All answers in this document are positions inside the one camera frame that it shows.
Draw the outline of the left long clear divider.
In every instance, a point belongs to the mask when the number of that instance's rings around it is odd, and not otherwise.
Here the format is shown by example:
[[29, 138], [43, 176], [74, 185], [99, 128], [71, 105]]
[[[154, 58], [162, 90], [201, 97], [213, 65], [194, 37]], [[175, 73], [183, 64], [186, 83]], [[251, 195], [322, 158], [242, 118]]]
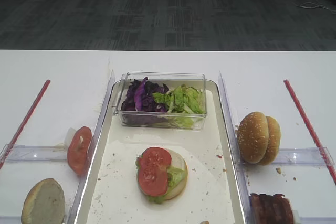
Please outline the left long clear divider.
[[112, 70], [110, 73], [110, 79], [108, 81], [107, 90], [106, 90], [104, 100], [101, 106], [96, 128], [94, 130], [93, 138], [92, 138], [90, 147], [88, 149], [88, 157], [86, 160], [86, 173], [80, 177], [79, 185], [78, 185], [75, 197], [74, 197], [74, 201], [73, 201], [72, 207], [69, 210], [69, 214], [67, 216], [65, 223], [76, 223], [78, 220], [80, 207], [83, 201], [83, 196], [84, 196], [86, 188], [88, 187], [87, 186], [88, 178], [92, 170], [92, 164], [93, 164], [96, 152], [97, 152], [99, 138], [102, 133], [104, 120], [106, 117], [107, 110], [109, 108], [109, 103], [110, 103], [111, 93], [112, 93], [114, 83], [115, 83], [115, 76], [114, 76], [114, 71]]

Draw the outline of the left red strip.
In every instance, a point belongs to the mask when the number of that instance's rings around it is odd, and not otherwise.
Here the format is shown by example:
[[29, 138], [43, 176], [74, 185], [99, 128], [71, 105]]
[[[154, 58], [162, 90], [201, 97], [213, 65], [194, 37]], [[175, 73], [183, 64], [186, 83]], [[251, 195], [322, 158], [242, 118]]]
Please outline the left red strip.
[[23, 131], [24, 127], [26, 126], [28, 120], [30, 119], [31, 115], [33, 114], [35, 108], [37, 107], [37, 105], [39, 104], [41, 98], [43, 97], [44, 93], [46, 92], [48, 86], [50, 85], [50, 80], [46, 80], [43, 87], [41, 88], [41, 90], [39, 91], [37, 97], [35, 98], [34, 102], [32, 103], [32, 105], [30, 106], [28, 112], [26, 113], [24, 119], [22, 120], [21, 124], [19, 125], [17, 131], [15, 132], [12, 140], [10, 141], [10, 143], [4, 148], [4, 154], [1, 156], [1, 165], [0, 168], [3, 167], [3, 165], [5, 164], [5, 161], [8, 157], [8, 155], [10, 154], [13, 146], [16, 144], [21, 132]]

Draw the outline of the white onion piece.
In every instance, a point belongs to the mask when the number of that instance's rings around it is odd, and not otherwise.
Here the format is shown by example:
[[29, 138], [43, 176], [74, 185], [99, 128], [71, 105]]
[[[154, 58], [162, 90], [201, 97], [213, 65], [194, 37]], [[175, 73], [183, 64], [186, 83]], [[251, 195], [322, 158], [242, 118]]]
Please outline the white onion piece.
[[68, 148], [70, 146], [75, 133], [76, 133], [75, 129], [73, 129], [73, 128], [68, 129], [65, 140], [64, 140], [64, 145], [65, 145], [66, 148]]

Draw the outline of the lower tomato slice on bun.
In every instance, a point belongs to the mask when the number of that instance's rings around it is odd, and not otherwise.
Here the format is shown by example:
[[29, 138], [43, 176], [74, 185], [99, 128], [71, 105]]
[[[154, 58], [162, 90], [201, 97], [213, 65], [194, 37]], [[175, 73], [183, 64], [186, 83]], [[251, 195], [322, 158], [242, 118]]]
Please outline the lower tomato slice on bun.
[[168, 174], [155, 166], [138, 170], [138, 184], [141, 190], [149, 196], [161, 196], [167, 192]]

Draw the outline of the upper left clear holder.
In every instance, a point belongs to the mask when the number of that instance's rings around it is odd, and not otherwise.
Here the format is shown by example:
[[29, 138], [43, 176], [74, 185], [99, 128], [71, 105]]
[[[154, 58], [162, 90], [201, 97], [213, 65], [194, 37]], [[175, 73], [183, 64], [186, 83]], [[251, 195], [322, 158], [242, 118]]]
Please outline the upper left clear holder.
[[1, 151], [1, 163], [11, 162], [66, 162], [64, 146], [25, 146], [6, 144]]

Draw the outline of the long clear divider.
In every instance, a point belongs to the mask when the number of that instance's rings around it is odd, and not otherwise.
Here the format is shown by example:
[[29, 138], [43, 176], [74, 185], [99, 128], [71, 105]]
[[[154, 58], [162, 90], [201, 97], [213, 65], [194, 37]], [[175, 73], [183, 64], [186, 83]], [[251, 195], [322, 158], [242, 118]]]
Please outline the long clear divider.
[[229, 99], [227, 96], [227, 88], [222, 73], [219, 72], [218, 86], [222, 101], [222, 110], [225, 118], [226, 131], [228, 135], [228, 145], [231, 161], [234, 169], [235, 184], [238, 192], [240, 213], [243, 223], [255, 223], [254, 214], [250, 205], [249, 191], [246, 183], [243, 161], [241, 160], [239, 146], [237, 143], [235, 126], [232, 119]]
[[86, 188], [88, 187], [87, 186], [88, 178], [92, 170], [92, 164], [93, 164], [96, 152], [97, 152], [99, 138], [102, 133], [104, 120], [106, 117], [107, 110], [109, 108], [109, 103], [110, 103], [111, 93], [112, 93], [114, 83], [115, 83], [115, 76], [114, 76], [114, 71], [112, 70], [110, 73], [110, 79], [108, 81], [107, 90], [106, 90], [104, 100], [101, 106], [96, 128], [94, 130], [93, 138], [92, 138], [90, 147], [88, 149], [88, 157], [86, 160], [86, 173], [80, 177], [79, 185], [78, 185], [75, 197], [74, 197], [74, 201], [73, 201], [72, 207], [69, 210], [69, 214], [67, 216], [65, 223], [76, 223], [78, 220], [80, 207], [83, 201], [83, 196], [84, 196]]

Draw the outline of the upper tomato slice on bun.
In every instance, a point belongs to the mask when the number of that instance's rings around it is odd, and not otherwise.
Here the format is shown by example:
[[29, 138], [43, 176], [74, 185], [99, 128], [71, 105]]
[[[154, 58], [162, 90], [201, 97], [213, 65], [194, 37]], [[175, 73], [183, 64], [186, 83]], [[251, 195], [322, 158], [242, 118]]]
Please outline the upper tomato slice on bun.
[[139, 169], [146, 168], [151, 165], [161, 167], [168, 167], [172, 162], [171, 154], [160, 147], [147, 148], [138, 158]]

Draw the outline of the front sesame bun top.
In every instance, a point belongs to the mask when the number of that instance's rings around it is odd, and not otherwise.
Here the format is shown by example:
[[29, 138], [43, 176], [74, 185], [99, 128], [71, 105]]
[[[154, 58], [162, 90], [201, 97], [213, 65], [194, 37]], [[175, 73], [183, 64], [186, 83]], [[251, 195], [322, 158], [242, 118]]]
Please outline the front sesame bun top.
[[262, 112], [246, 115], [238, 127], [237, 138], [242, 158], [251, 164], [260, 162], [269, 139], [266, 116]]

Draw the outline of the standing tomato slices left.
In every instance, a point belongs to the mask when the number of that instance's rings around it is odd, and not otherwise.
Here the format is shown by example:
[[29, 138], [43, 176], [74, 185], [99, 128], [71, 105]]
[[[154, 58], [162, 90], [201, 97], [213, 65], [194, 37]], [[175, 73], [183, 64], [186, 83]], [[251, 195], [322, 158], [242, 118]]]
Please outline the standing tomato slices left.
[[83, 126], [78, 129], [67, 151], [67, 162], [70, 168], [81, 176], [85, 173], [88, 149], [92, 141], [91, 129]]

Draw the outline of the right red strip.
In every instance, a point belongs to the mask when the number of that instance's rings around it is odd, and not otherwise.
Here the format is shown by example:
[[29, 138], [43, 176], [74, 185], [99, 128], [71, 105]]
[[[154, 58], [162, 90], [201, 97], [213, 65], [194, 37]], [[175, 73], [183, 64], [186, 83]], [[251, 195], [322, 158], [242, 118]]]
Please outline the right red strip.
[[307, 127], [307, 129], [308, 129], [308, 131], [309, 131], [309, 133], [310, 133], [310, 135], [311, 135], [314, 143], [315, 143], [315, 145], [316, 145], [316, 147], [320, 151], [320, 154], [321, 154], [321, 156], [322, 156], [322, 158], [323, 158], [323, 160], [324, 160], [324, 162], [325, 162], [325, 164], [327, 166], [329, 174], [331, 175], [334, 183], [336, 183], [336, 180], [335, 180], [335, 169], [334, 169], [334, 165], [332, 164], [331, 157], [327, 154], [326, 149], [322, 146], [322, 143], [319, 140], [319, 138], [318, 138], [318, 136], [317, 136], [317, 134], [316, 134], [316, 132], [315, 132], [315, 130], [314, 130], [314, 128], [313, 128], [310, 120], [308, 119], [308, 117], [307, 117], [307, 115], [306, 115], [306, 113], [305, 113], [305, 111], [304, 111], [304, 109], [303, 109], [303, 107], [302, 107], [302, 105], [301, 105], [298, 97], [296, 96], [296, 94], [295, 94], [295, 92], [294, 92], [294, 90], [293, 90], [293, 88], [292, 88], [289, 80], [284, 80], [284, 84], [285, 84], [285, 86], [286, 86], [286, 88], [287, 88], [287, 90], [288, 90], [288, 92], [289, 92], [289, 94], [290, 94], [290, 96], [291, 96], [291, 98], [292, 98], [292, 100], [293, 100], [296, 108], [298, 109], [298, 111], [299, 111], [299, 113], [300, 113], [300, 115], [301, 115], [301, 117], [302, 117], [302, 119], [303, 119], [303, 121], [304, 121], [304, 123], [305, 123], [305, 125], [306, 125], [306, 127]]

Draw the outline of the white metal tray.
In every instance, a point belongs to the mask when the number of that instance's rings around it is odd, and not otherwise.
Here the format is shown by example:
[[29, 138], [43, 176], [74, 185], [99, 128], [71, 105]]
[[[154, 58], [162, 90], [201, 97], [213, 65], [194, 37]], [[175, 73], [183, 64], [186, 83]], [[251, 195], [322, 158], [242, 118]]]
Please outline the white metal tray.
[[[123, 126], [114, 111], [116, 83], [101, 113], [96, 152], [75, 223], [243, 223], [217, 84], [206, 81], [207, 117], [200, 130]], [[140, 192], [136, 158], [151, 146], [181, 154], [187, 185], [160, 205]]]

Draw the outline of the upper right clear holder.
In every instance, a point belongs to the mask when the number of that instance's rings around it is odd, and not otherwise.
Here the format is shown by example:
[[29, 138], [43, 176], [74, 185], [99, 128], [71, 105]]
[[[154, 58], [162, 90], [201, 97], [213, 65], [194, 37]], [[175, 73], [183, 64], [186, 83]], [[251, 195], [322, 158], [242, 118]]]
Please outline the upper right clear holder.
[[326, 147], [281, 148], [274, 165], [334, 166], [335, 162]]

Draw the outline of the bun half cut side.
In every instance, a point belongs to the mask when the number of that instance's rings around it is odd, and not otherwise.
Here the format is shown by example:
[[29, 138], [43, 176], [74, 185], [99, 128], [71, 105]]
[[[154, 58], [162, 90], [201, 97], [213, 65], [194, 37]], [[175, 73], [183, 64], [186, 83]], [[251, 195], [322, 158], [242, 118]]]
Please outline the bun half cut side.
[[63, 223], [65, 217], [65, 194], [53, 178], [38, 182], [26, 196], [21, 223]]

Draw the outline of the purple cabbage pile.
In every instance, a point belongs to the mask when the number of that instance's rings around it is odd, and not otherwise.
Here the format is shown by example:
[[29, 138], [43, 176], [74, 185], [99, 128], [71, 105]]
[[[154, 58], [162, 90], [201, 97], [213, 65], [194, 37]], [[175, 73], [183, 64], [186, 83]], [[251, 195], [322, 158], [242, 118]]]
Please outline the purple cabbage pile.
[[153, 94], [166, 94], [168, 91], [167, 85], [160, 86], [147, 77], [142, 81], [134, 79], [129, 85], [121, 111], [167, 112], [165, 104], [157, 103]]

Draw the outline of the rear bun top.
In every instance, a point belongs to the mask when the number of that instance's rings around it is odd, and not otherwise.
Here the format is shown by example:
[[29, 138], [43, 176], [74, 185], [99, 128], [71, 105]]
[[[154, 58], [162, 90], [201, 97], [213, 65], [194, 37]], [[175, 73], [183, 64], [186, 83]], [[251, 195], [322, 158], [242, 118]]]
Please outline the rear bun top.
[[268, 146], [262, 160], [258, 163], [259, 165], [271, 164], [277, 157], [280, 146], [281, 129], [279, 123], [270, 116], [266, 116], [266, 119], [269, 132]]

